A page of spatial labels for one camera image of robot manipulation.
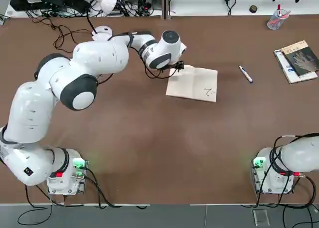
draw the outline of white pen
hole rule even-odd
[[[247,80],[252,83],[253,82],[253,79],[248,75],[248,73],[246,72],[246,70],[241,66],[241,65],[238,65],[239,66],[239,69],[240,71],[244,74],[244,76],[247,78]]]

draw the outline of pen holder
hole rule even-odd
[[[280,11],[276,10],[275,13],[271,16],[269,21],[267,22],[267,26],[271,30],[278,30],[284,21],[289,17],[289,13],[281,9]]]

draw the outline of floor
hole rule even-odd
[[[18,216],[30,210],[30,206],[0,206],[1,227],[20,228],[16,222]],[[282,207],[267,208],[271,228],[284,228]],[[319,213],[311,208],[313,220],[319,220]],[[20,220],[23,223],[39,222],[45,219],[49,210],[26,214]],[[136,207],[107,208],[96,207],[60,208],[53,207],[51,218],[37,228],[58,227],[108,227],[108,228],[255,228],[251,208],[241,206],[206,206],[188,205],[151,205],[145,210]],[[306,209],[285,212],[286,227],[298,222],[309,222]],[[296,228],[310,228],[310,224],[298,225]]]

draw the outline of green light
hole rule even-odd
[[[263,168],[264,167],[264,162],[266,161],[265,157],[256,157],[253,161],[254,166],[256,168]]]
[[[74,158],[73,165],[75,168],[80,168],[80,167],[85,168],[86,163],[85,163],[85,160],[83,160],[82,158]]]
[[[83,177],[84,176],[83,172],[76,172],[75,175],[78,176],[78,177]]]

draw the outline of brown table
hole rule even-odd
[[[147,78],[131,51],[126,69],[98,88],[89,109],[73,112],[58,104],[41,144],[77,149],[113,203],[254,203],[251,159],[280,135],[318,131],[319,121],[319,80],[289,85],[273,54],[305,39],[319,55],[319,16],[290,16],[278,31],[266,27],[267,19],[93,19],[94,25],[107,24],[115,33],[147,29],[159,39],[166,29],[177,31],[188,46],[186,64],[218,70],[217,102],[165,96],[167,80]],[[84,18],[53,21],[72,30],[89,29]],[[9,20],[0,28],[0,124],[7,123],[18,86],[33,80],[44,56],[57,52],[52,46],[56,38],[49,26],[29,19]],[[90,35],[79,33],[75,39],[87,41]],[[73,47],[67,38],[63,48]],[[310,175],[319,181],[318,174]],[[0,203],[25,203],[23,184],[2,165],[0,176]],[[35,187],[29,190],[33,202],[47,202]],[[298,186],[284,202],[305,203],[308,190]],[[263,202],[277,201],[275,195],[262,197]],[[97,203],[96,190],[88,185],[85,195],[70,202]]]

